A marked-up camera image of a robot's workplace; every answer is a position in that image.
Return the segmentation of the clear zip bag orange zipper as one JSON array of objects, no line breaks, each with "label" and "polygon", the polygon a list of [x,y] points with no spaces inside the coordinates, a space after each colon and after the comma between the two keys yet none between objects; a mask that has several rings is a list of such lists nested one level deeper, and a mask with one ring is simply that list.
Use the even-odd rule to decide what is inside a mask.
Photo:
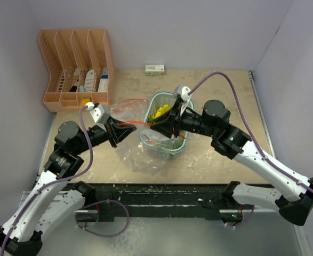
[{"label": "clear zip bag orange zipper", "polygon": [[149,103],[146,99],[129,99],[109,106],[111,116],[119,121],[134,121],[137,128],[119,143],[116,153],[125,166],[134,172],[154,175],[174,153],[176,138],[167,138],[147,124]]}]

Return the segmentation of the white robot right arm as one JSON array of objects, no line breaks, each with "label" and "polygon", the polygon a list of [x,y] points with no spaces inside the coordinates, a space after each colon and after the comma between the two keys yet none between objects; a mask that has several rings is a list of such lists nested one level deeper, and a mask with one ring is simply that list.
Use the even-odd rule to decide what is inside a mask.
[{"label": "white robot right arm", "polygon": [[290,223],[303,226],[313,208],[313,177],[288,168],[263,151],[246,132],[230,124],[230,111],[219,100],[209,100],[203,112],[190,108],[180,111],[181,103],[154,119],[151,129],[171,138],[187,131],[210,137],[220,155],[234,160],[268,181],[272,188],[232,181],[223,192],[223,204],[234,209],[254,205],[278,212]]}]

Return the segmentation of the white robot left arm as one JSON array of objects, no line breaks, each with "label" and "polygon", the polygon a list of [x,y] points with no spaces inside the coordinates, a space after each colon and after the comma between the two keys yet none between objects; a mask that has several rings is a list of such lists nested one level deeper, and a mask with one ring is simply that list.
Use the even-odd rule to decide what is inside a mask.
[{"label": "white robot left arm", "polygon": [[93,207],[95,189],[83,181],[59,201],[54,199],[84,163],[81,153],[91,153],[93,147],[106,141],[116,147],[136,129],[114,118],[109,118],[103,128],[95,125],[88,130],[74,121],[61,124],[44,171],[16,213],[0,226],[1,255],[37,255],[43,242],[66,218],[81,207]]}]

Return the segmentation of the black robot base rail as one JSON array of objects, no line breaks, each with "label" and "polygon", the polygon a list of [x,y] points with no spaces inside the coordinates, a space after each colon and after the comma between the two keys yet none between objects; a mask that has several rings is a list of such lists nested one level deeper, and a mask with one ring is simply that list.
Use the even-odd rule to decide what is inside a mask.
[{"label": "black robot base rail", "polygon": [[225,184],[92,183],[85,200],[98,220],[116,217],[242,220],[252,209],[224,195]]}]

